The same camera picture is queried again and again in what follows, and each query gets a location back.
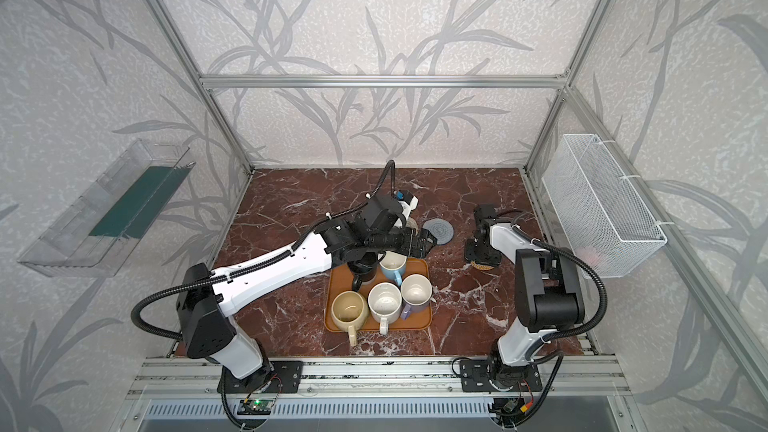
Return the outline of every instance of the mug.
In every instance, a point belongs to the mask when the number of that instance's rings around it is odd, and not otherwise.
[[[379,267],[385,277],[396,282],[399,287],[402,284],[402,276],[406,273],[407,263],[407,256],[396,252],[388,252],[384,254],[384,258],[379,262]]]
[[[375,252],[367,252],[360,260],[347,264],[352,272],[352,292],[360,292],[361,286],[373,282],[378,264],[379,254]]]
[[[400,318],[406,320],[410,314],[421,312],[429,307],[432,298],[432,284],[421,274],[410,274],[400,286],[402,300],[406,303],[402,308]]]
[[[389,324],[400,316],[402,296],[396,285],[382,282],[368,293],[368,306],[373,318],[379,322],[379,333],[387,335]]]
[[[331,304],[331,319],[341,331],[350,336],[350,346],[357,345],[357,331],[368,320],[368,304],[357,292],[345,291]]]

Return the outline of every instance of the red marble surface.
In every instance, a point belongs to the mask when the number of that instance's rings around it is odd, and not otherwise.
[[[338,212],[363,200],[379,169],[264,169],[256,171],[216,266],[236,264],[296,240],[300,228],[327,211]],[[389,187],[389,179],[384,189]],[[419,225],[444,218],[454,238],[427,257],[435,287],[432,324],[421,331],[346,334],[323,326],[330,274],[314,274],[255,300],[236,315],[237,323],[264,345],[271,357],[318,355],[485,355],[514,321],[513,265],[479,271],[464,263],[464,241],[474,230],[477,204],[531,211],[516,168],[407,168],[397,170],[398,189],[418,197],[412,217]],[[541,237],[532,213],[519,222]],[[567,354],[581,354],[575,338],[560,341]],[[543,353],[551,350],[547,346]]]

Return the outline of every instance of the gray coaster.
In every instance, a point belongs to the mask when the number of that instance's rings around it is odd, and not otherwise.
[[[445,245],[453,238],[453,226],[442,218],[430,218],[422,226],[429,230],[437,239],[437,245]]]

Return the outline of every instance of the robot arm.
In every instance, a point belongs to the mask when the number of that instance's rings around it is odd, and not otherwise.
[[[475,225],[475,234],[467,240],[465,248],[467,262],[478,268],[493,268],[501,264],[504,256],[515,265],[514,302],[518,316],[490,356],[489,372],[504,385],[505,371],[533,363],[532,355],[543,345],[544,336],[584,320],[584,301],[576,265],[534,245],[520,226],[499,217],[494,206],[476,207]],[[545,285],[546,279],[558,283]]]
[[[434,236],[427,230],[417,232],[404,226],[417,205],[418,199],[408,191],[400,191],[395,197],[374,196],[353,220],[326,221],[307,235],[295,251],[290,244],[210,272],[204,264],[193,266],[187,270],[184,284],[223,276],[226,280],[179,294],[177,312],[187,357],[218,361],[247,391],[263,384],[271,372],[269,361],[258,343],[237,325],[235,313],[283,285],[341,264],[370,270],[386,251],[425,257],[436,244]],[[274,264],[252,273],[235,274],[286,252],[290,255]]]

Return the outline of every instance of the leaf pattern wallpaper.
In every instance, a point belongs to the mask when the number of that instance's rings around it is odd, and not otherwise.
[[[216,253],[244,168],[141,0],[0,0],[0,62],[0,430],[106,430],[143,359],[170,346],[131,307]],[[197,165],[119,273],[17,264],[138,138],[189,146]]]
[[[766,0],[618,0],[575,82],[764,346],[767,26]],[[582,132],[576,123],[566,110],[553,137]],[[537,160],[539,179],[550,156]],[[665,254],[606,285],[596,336],[619,356],[650,430],[768,430]]]
[[[164,0],[206,74],[559,74],[596,0]],[[265,166],[519,166],[552,90],[217,90]]]

